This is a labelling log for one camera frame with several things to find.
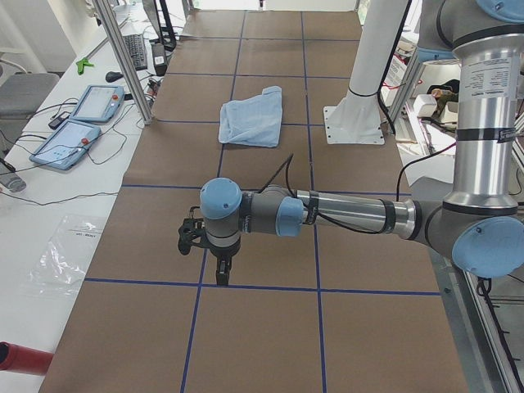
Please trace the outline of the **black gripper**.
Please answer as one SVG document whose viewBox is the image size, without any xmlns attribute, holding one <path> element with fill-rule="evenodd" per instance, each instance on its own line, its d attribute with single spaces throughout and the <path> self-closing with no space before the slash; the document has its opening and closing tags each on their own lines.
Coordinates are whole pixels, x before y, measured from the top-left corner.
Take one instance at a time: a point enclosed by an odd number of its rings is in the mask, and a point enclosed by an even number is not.
<svg viewBox="0 0 524 393">
<path fill-rule="evenodd" d="M 216 246 L 210 242 L 210 236 L 206 234 L 203 218 L 195 218 L 194 211 L 199 206 L 189 209 L 188 217 L 178 229 L 178 250 L 182 255 L 188 255 L 191 248 L 198 247 L 209 250 L 217 258 L 215 271 L 216 284 L 227 286 L 229 284 L 230 260 L 240 251 L 241 241 L 236 240 L 231 246 Z"/>
</svg>

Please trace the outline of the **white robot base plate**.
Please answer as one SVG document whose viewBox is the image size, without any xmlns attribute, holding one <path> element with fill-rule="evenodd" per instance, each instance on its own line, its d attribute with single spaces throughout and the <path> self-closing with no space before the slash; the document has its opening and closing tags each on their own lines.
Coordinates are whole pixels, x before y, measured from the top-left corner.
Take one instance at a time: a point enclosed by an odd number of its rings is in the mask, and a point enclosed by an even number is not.
<svg viewBox="0 0 524 393">
<path fill-rule="evenodd" d="M 379 113 L 380 92 L 410 5 L 407 0 L 369 3 L 347 94 L 337 106 L 323 108 L 329 144 L 385 143 Z"/>
</svg>

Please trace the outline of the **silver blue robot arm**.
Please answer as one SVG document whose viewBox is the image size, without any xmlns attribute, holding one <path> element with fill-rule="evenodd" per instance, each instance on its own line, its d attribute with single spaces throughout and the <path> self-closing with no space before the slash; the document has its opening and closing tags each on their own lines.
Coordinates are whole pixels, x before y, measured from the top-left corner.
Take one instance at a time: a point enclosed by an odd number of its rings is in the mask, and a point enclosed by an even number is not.
<svg viewBox="0 0 524 393">
<path fill-rule="evenodd" d="M 339 197 L 392 198 L 401 166 L 395 139 L 381 145 L 331 145 L 322 106 L 341 94 L 361 27 L 353 11 L 194 11 L 183 31 L 174 73 L 196 79 L 197 96 L 215 98 L 212 81 L 246 98 L 282 88 L 283 127 L 275 148 L 220 145 L 217 124 L 178 127 L 180 168 L 195 184 L 214 173 L 248 192 L 273 181 L 267 193 L 317 188 Z M 296 237 L 248 233 L 233 258 L 230 287 L 253 291 L 433 292 L 423 246 L 361 228 L 349 231 L 319 219 Z"/>
</svg>

